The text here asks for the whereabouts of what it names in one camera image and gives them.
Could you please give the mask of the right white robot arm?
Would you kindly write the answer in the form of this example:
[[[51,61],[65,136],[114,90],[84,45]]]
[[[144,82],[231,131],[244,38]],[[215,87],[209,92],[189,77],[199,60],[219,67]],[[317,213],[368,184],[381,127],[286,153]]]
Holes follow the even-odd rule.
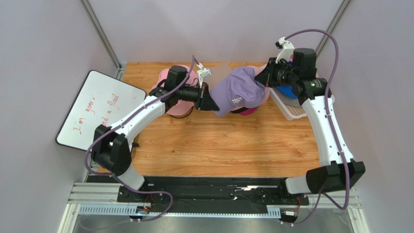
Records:
[[[313,49],[282,49],[271,57],[255,79],[266,87],[292,87],[313,129],[320,167],[302,176],[289,177],[285,186],[290,194],[324,194],[352,188],[365,173],[363,162],[356,162],[345,146],[333,109],[328,81],[316,77]]]

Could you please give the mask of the pink bucket hat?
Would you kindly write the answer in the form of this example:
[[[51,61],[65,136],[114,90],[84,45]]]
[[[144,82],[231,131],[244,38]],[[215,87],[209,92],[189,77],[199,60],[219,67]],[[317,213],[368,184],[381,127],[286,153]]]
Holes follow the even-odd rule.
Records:
[[[159,74],[157,83],[153,85],[151,89],[155,89],[162,80],[165,80],[167,78],[168,72],[169,72],[168,68],[162,70]],[[190,77],[187,80],[186,84],[190,84],[190,85],[198,84],[198,76],[194,71],[190,73]],[[189,112],[190,109],[192,109],[193,106],[194,106],[193,102],[179,100],[175,106],[173,106],[171,109],[169,109],[166,112],[166,114],[171,115],[173,117],[183,117]]]

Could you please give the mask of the lavender baseball cap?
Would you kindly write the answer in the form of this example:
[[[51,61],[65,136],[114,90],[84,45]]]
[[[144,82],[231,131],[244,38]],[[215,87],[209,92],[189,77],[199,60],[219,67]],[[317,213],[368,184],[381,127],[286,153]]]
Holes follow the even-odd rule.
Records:
[[[248,107],[247,102],[253,75],[252,68],[237,67],[210,90],[210,96],[220,108],[215,112],[218,117],[224,117],[241,107],[252,108]]]

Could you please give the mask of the blue hat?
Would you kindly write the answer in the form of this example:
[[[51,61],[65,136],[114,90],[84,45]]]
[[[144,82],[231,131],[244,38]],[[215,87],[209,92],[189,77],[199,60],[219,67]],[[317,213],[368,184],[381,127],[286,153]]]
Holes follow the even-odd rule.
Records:
[[[297,98],[297,96],[292,92],[292,87],[290,86],[280,85],[276,87],[276,89],[289,98],[292,98],[292,99]]]

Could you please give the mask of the magenta baseball cap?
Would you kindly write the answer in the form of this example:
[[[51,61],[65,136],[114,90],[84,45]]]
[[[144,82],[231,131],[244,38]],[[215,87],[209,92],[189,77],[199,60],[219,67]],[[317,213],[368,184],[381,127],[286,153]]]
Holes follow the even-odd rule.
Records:
[[[245,108],[239,114],[242,116],[251,116],[251,115],[256,114],[259,111],[259,109],[260,109],[259,106],[255,108]]]

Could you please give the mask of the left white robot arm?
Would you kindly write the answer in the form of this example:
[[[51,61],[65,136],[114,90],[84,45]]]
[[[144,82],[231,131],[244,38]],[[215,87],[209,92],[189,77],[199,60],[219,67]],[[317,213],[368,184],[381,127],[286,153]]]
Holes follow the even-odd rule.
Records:
[[[192,70],[172,66],[166,78],[155,86],[135,110],[111,126],[101,124],[95,129],[94,141],[86,157],[107,169],[109,175],[115,176],[121,184],[139,191],[145,179],[131,164],[131,149],[141,131],[179,101],[190,102],[197,110],[219,110],[210,96],[208,84],[203,82],[204,78],[211,76],[211,71],[202,65],[198,67],[197,83],[192,86],[187,83]]]

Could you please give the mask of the pink baseball cap white logo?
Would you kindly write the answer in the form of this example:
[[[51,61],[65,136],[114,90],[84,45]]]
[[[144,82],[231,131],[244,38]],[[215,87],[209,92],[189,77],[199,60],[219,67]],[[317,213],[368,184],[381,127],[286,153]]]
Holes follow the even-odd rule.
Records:
[[[270,88],[265,87],[263,84],[255,81],[255,76],[264,70],[264,67],[248,66],[254,71],[254,75],[251,78],[253,84],[250,86],[250,94],[248,95],[248,107],[259,107],[266,102],[270,96]]]

